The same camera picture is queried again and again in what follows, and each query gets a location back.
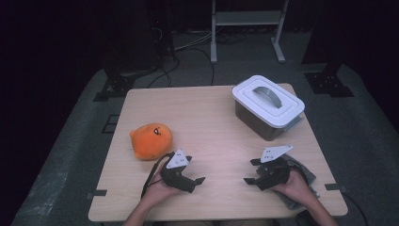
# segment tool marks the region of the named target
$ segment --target metal rack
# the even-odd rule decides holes
[[[217,63],[216,50],[216,27],[220,25],[262,25],[276,24],[278,26],[276,36],[271,38],[273,48],[276,52],[278,61],[285,62],[285,57],[279,47],[279,38],[284,24],[285,14],[289,0],[285,0],[282,10],[273,11],[216,11],[215,0],[212,2],[212,41],[211,41],[211,61]]]

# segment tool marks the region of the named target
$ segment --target dark background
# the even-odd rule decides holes
[[[0,224],[14,218],[82,90],[103,67],[102,57],[111,53],[131,70],[162,61],[162,50],[151,44],[151,26],[165,25],[162,4],[0,1]],[[170,5],[173,30],[210,28],[210,0],[170,0]],[[218,0],[217,6],[274,9],[280,2]],[[395,128],[398,9],[396,1],[387,0],[291,0],[284,26],[286,32],[312,28],[304,63],[338,56],[362,77]]]

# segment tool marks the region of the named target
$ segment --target container lid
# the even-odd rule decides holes
[[[272,127],[283,128],[305,109],[301,100],[261,75],[232,89],[234,99]]]

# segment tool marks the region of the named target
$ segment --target container handle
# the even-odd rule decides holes
[[[266,88],[266,87],[257,87],[253,91],[264,93],[266,96],[268,96],[270,98],[270,100],[273,102],[273,104],[276,108],[281,107],[281,100],[279,99],[279,96],[276,95],[276,93],[274,91],[272,91],[271,89]]]

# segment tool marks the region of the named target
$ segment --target white shelf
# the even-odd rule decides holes
[[[217,12],[215,25],[263,25],[279,24],[280,10]]]

